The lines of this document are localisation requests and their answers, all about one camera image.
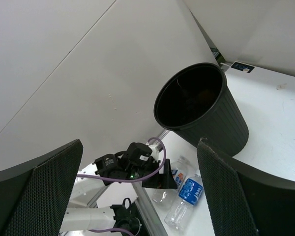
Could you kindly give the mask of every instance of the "black sticker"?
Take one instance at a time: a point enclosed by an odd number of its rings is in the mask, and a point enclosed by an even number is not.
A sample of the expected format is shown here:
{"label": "black sticker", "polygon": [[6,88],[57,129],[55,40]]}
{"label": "black sticker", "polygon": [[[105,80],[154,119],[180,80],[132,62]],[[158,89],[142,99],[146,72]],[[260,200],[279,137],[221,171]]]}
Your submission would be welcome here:
{"label": "black sticker", "polygon": [[246,73],[250,73],[255,67],[254,66],[250,66],[250,65],[245,65],[239,62],[235,62],[231,68],[234,68],[236,70],[241,70],[244,71]]}

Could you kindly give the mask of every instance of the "black trash can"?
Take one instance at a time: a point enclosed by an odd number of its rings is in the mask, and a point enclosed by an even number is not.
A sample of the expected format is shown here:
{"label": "black trash can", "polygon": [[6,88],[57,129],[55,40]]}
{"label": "black trash can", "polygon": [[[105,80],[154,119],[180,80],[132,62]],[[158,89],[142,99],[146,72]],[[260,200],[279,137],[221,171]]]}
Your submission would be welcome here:
{"label": "black trash can", "polygon": [[248,141],[247,124],[227,87],[226,76],[212,63],[198,63],[174,75],[156,99],[154,116],[163,128],[195,147],[201,137],[207,137],[234,156]]}

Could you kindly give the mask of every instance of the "water bottle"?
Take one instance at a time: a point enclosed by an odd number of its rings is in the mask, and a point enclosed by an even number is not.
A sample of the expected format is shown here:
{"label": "water bottle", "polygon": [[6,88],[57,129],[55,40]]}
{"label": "water bottle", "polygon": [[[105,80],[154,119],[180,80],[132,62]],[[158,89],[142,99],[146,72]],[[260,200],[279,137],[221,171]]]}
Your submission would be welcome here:
{"label": "water bottle", "polygon": [[179,197],[176,198],[171,210],[168,212],[165,223],[171,228],[183,232],[190,221],[194,205],[202,192],[203,184],[199,175],[187,179],[179,192]]}
{"label": "water bottle", "polygon": [[180,156],[178,161],[171,164],[172,175],[178,188],[155,190],[152,196],[152,200],[158,203],[160,207],[164,209],[169,209],[172,206],[172,203],[177,196],[185,177],[188,174],[188,163],[189,161],[185,157]]}

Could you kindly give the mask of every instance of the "table surface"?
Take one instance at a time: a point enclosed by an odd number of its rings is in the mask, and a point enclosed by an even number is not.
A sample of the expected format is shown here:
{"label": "table surface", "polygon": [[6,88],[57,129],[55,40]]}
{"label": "table surface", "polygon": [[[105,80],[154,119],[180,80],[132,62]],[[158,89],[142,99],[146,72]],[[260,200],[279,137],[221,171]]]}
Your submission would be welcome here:
{"label": "table surface", "polygon": [[[295,77],[258,67],[250,73],[230,68],[226,76],[228,87],[249,128],[247,145],[234,158],[295,181]],[[199,173],[193,146],[173,132],[163,140],[172,162],[183,155],[191,162],[189,176]],[[150,196],[153,192],[147,189]],[[155,204],[154,207],[168,235],[178,235],[164,223],[167,212]],[[197,203],[184,235],[214,235],[205,194]]]}

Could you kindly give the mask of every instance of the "bottle label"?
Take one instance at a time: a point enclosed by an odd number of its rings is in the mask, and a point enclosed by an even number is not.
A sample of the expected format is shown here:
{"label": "bottle label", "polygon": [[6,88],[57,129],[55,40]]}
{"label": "bottle label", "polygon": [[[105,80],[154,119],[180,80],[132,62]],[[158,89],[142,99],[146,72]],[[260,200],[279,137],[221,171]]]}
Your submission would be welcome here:
{"label": "bottle label", "polygon": [[203,187],[192,179],[187,179],[179,192],[179,196],[188,203],[195,205],[201,196]]}
{"label": "bottle label", "polygon": [[183,173],[179,172],[178,170],[172,170],[172,175],[179,188],[183,181]]}

